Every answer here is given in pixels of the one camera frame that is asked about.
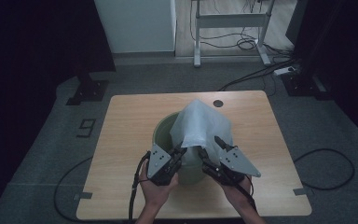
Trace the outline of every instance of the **wire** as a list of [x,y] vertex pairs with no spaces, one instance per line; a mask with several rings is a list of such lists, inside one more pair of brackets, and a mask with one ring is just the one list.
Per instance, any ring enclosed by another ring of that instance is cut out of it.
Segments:
[[249,183],[251,183],[251,196],[253,196],[254,192],[255,192],[255,189],[254,189],[254,186],[253,186],[253,183],[252,183],[252,180],[251,178],[248,176],[248,175],[245,175],[245,177],[249,180]]
[[132,223],[132,214],[133,214],[133,203],[135,201],[136,190],[138,188],[138,184],[145,180],[139,180],[139,171],[141,170],[142,164],[146,159],[150,158],[150,151],[147,151],[146,154],[141,158],[138,163],[138,167],[136,167],[136,172],[133,175],[133,183],[132,183],[132,190],[131,190],[131,198],[130,198],[130,207],[129,207],[129,223]]
[[56,210],[56,212],[63,217],[64,219],[68,220],[68,221],[73,221],[73,222],[81,222],[81,223],[106,223],[107,220],[81,220],[81,219],[77,219],[77,218],[72,218],[72,217],[68,217],[66,216],[58,207],[57,204],[57,193],[58,193],[58,188],[60,187],[62,181],[72,172],[75,170],[75,168],[77,168],[78,166],[80,166],[81,164],[85,163],[86,161],[91,160],[93,157],[88,157],[85,160],[79,162],[78,164],[76,164],[74,167],[72,167],[70,170],[68,170],[60,179],[60,181],[57,183],[55,190],[54,190],[54,196],[53,196],[53,201],[54,201],[54,209]]
[[272,57],[272,61],[273,61],[274,63],[277,63],[277,62],[275,61],[275,59],[277,59],[277,58],[288,58],[288,59],[290,59],[291,57],[290,57],[290,56],[285,56],[285,55],[274,56],[274,57]]
[[[219,12],[220,14],[220,11],[217,9],[216,7],[216,2],[213,0],[214,2],[214,8],[216,9],[217,12]],[[245,5],[243,6],[242,8],[242,12],[244,12],[244,10],[247,8],[247,3],[249,4],[249,6],[251,5],[251,2],[250,0],[246,1],[245,2]],[[263,1],[260,2],[260,9],[259,9],[259,13],[261,12],[261,7],[263,5]],[[251,13],[253,13],[253,9],[255,7],[255,0],[253,2],[253,5],[251,6]],[[192,25],[192,14],[193,14],[193,2],[191,1],[190,3],[190,23],[189,23],[189,28],[190,28],[190,35],[191,35],[191,38],[193,40],[196,40],[193,36],[193,31],[191,29],[191,25]],[[251,49],[254,49],[255,48],[255,38],[250,36],[250,35],[245,35],[243,32],[244,31],[248,31],[248,30],[245,30],[245,27],[242,28],[242,31],[240,34],[238,33],[232,33],[232,34],[228,34],[228,35],[220,35],[220,36],[212,36],[212,37],[204,37],[204,36],[201,36],[200,35],[200,39],[218,39],[218,38],[223,38],[223,37],[227,37],[227,36],[231,36],[231,35],[240,35],[241,38],[237,41],[237,43],[235,45],[229,45],[229,46],[216,46],[214,44],[211,44],[211,43],[208,43],[208,42],[205,42],[205,41],[200,41],[201,44],[205,44],[205,45],[209,45],[209,46],[212,46],[214,48],[217,48],[217,49],[231,49],[231,48],[239,48],[241,50],[251,50]],[[260,39],[260,28],[257,27],[257,35],[258,35],[258,39]],[[270,52],[273,52],[273,53],[277,53],[277,54],[280,54],[280,55],[287,55],[287,56],[291,56],[293,54],[293,51],[292,50],[288,50],[288,49],[275,49],[273,48],[272,46],[270,45],[267,45],[265,43],[263,43],[264,46],[266,46],[267,50],[270,51]]]
[[296,59],[290,59],[290,60],[287,60],[287,61],[282,62],[282,63],[273,64],[270,67],[255,71],[255,72],[253,72],[251,74],[248,74],[248,75],[246,75],[244,77],[240,77],[240,78],[235,79],[235,80],[233,80],[231,82],[228,82],[228,84],[224,85],[218,91],[225,91],[227,89],[227,87],[229,87],[231,85],[234,85],[234,84],[237,84],[237,83],[240,83],[240,82],[243,82],[245,80],[249,80],[249,79],[256,78],[256,77],[266,76],[267,74],[273,72],[274,70],[279,69],[281,67],[284,67],[284,66],[286,66],[286,65],[288,65],[290,63],[295,63],[296,61],[297,61]]
[[274,82],[274,91],[271,94],[267,95],[267,97],[273,96],[277,92],[277,83],[275,81],[274,76],[272,75],[272,72],[269,73],[269,76],[271,77],[272,81]]
[[251,193],[252,194],[250,194],[248,191],[246,191],[246,189],[244,189],[239,183],[237,183],[230,176],[226,175],[225,172],[221,173],[220,175],[222,175],[225,179],[228,179],[231,182],[230,185],[233,186],[234,188],[236,188],[241,194],[243,194],[243,196],[245,196],[248,199],[249,204],[257,212],[257,208],[255,206],[255,199],[253,198],[253,191],[254,191],[253,184],[252,184],[252,180],[249,178],[249,176],[245,175],[246,178],[248,178],[249,182],[251,183],[251,188],[252,188]]
[[334,187],[330,187],[330,188],[322,188],[322,187],[318,187],[318,186],[314,186],[312,184],[309,184],[305,181],[301,181],[301,183],[305,186],[308,186],[310,188],[313,189],[319,189],[319,190],[332,190],[332,189],[339,189],[341,187],[343,187],[344,185],[348,184],[351,180],[353,180],[354,177],[354,173],[355,173],[355,169],[354,169],[354,165],[353,162],[347,157],[345,156],[342,152],[339,152],[337,150],[331,149],[331,148],[319,148],[319,149],[315,149],[312,150],[310,152],[305,153],[304,155],[298,157],[297,159],[294,160],[294,163],[296,163],[297,161],[300,161],[302,159],[304,159],[304,157],[309,156],[310,154],[316,153],[316,152],[320,152],[320,151],[331,151],[334,153],[337,153],[338,155],[342,156],[350,165],[351,165],[351,175],[350,177],[348,177],[346,180],[344,180],[342,183],[335,185]]
[[213,0],[213,4],[214,4],[214,9],[216,9],[217,13],[220,14],[220,11],[219,11],[219,9],[217,9],[217,6],[216,6],[216,0]]

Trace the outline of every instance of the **wooden table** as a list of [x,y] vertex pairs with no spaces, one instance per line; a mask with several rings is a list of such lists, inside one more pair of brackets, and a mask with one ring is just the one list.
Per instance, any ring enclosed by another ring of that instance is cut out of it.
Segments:
[[[118,95],[110,102],[101,135],[77,208],[80,219],[127,219],[133,174],[152,145],[157,124],[194,99],[224,114],[232,122],[234,144],[261,173],[253,178],[255,202],[261,216],[307,216],[311,212],[281,130],[263,91],[192,92]],[[213,101],[221,100],[222,107]],[[145,204],[141,188],[133,216]],[[158,213],[158,218],[238,217],[223,191],[206,176],[198,184],[178,186]]]

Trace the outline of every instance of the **plastic bag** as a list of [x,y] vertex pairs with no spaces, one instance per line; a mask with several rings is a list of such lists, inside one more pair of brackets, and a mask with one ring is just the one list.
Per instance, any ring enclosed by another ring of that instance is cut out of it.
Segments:
[[231,122],[224,115],[197,99],[187,105],[178,115],[171,131],[172,144],[183,141],[187,153],[182,158],[183,165],[197,163],[200,159],[197,147],[207,150],[211,161],[219,164],[219,151],[214,137],[232,144]]

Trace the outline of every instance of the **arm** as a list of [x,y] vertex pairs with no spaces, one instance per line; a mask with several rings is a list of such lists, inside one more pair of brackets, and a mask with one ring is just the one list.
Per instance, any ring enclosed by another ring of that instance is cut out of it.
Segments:
[[[250,182],[247,178],[240,182],[241,187],[249,192]],[[266,223],[263,218],[257,214],[253,207],[249,204],[246,197],[240,193],[236,188],[232,186],[221,185],[223,191],[226,194],[228,201],[237,210],[242,217],[243,221],[247,224],[264,224]]]
[[136,220],[139,224],[151,224],[153,223],[159,209],[168,200],[171,190],[178,185],[178,174],[175,174],[168,186],[156,186],[151,181],[147,180],[146,176],[147,160],[142,165],[142,171],[140,174],[140,181],[142,192],[145,196],[145,207],[142,210],[141,215]]

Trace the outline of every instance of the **white wall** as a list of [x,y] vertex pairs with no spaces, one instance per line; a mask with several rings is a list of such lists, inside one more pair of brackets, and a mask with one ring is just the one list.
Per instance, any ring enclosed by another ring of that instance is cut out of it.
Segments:
[[174,0],[94,0],[113,53],[174,51]]

